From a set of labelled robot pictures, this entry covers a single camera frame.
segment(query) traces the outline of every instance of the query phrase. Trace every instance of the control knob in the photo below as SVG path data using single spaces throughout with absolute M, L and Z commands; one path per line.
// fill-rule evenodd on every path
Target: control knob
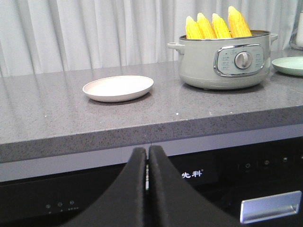
M 235 57 L 235 65 L 239 69 L 247 69 L 252 63 L 252 56 L 250 53 L 243 51 L 236 55 Z

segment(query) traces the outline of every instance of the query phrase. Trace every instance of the countertop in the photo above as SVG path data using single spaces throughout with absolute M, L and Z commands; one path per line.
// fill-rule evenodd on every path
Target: countertop
M 301 56 L 272 52 L 271 59 Z M 154 80 L 138 99 L 102 103 L 82 87 L 96 79 Z M 0 78 L 0 162 L 303 123 L 303 77 L 272 67 L 261 84 L 203 90 L 185 84 L 178 62 Z

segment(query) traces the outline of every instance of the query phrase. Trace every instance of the countertop edge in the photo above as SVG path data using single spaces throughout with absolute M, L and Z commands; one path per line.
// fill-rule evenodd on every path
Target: countertop edge
M 301 123 L 302 105 L 94 131 L 1 144 L 0 163 Z

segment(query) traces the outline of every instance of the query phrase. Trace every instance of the control panel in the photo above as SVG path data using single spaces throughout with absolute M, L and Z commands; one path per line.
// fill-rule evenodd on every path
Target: control panel
M 192 186 L 251 184 L 303 177 L 303 138 L 170 156 Z
M 225 46 L 214 58 L 214 71 L 222 77 L 245 77 L 258 73 L 264 66 L 260 44 Z
M 33 217 L 43 217 L 41 221 L 47 224 L 59 220 L 57 215 L 71 218 L 102 195 L 123 167 L 118 164 L 0 183 L 0 194 L 5 195 L 1 198 L 0 226 L 14 220 L 26 226 L 23 222 Z

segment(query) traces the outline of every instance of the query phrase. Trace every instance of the glass jar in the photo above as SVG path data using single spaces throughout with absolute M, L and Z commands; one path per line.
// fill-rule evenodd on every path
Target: glass jar
M 298 1 L 294 27 L 289 45 L 294 49 L 303 51 L 303 0 Z

